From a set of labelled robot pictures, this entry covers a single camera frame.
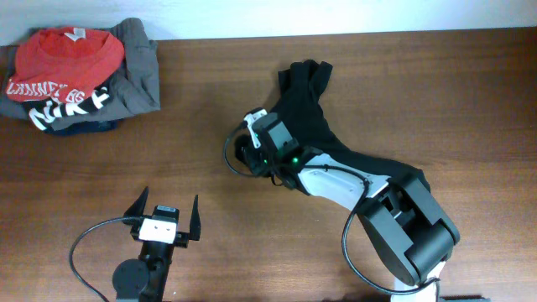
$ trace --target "gray fabric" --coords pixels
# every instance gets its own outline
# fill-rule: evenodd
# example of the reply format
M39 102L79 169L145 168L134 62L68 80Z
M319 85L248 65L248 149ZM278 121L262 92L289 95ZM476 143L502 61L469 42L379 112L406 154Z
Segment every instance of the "gray fabric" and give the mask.
M148 40L142 21L128 18L111 29L125 47L125 61L110 79L112 101L101 110L86 115L57 118L52 124L54 130L61 130L77 122L114 121L160 109L159 63L157 43ZM14 56L10 57L8 74L14 73ZM6 117L28 119L27 113L18 102L9 100L4 94L0 98L0 114Z

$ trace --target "wooden table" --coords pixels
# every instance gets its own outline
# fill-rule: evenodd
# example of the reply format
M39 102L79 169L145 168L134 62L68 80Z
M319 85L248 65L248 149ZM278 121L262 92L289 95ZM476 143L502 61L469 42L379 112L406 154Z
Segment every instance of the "wooden table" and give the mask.
M341 255L345 209L222 162L243 114L278 99L277 70L309 58L334 65L321 104L338 137L422 168L458 226L442 294L536 301L537 29L161 42L161 112L71 138L1 118L0 300L97 301L69 270L69 247L145 185L148 211L181 209L183 230L200 196L201 241L175 251L167 300L375 294ZM349 240L359 268L391 286L358 224ZM108 226L75 261L113 299L114 268L139 249L125 226Z

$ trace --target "red folded garment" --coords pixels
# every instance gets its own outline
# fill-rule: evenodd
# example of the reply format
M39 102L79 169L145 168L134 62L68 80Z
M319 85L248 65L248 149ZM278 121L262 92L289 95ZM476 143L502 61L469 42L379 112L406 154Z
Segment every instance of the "red folded garment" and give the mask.
M15 57L15 75L6 93L14 101L78 103L91 96L125 57L122 43L108 32L74 28L44 29L22 44Z

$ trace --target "stack of folded clothes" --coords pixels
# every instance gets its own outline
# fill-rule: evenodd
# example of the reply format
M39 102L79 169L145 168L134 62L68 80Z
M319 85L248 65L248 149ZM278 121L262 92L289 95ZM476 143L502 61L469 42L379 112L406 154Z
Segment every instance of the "stack of folded clothes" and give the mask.
M137 18L111 29L41 29L8 51L0 115L58 135L112 130L160 109L156 51Z

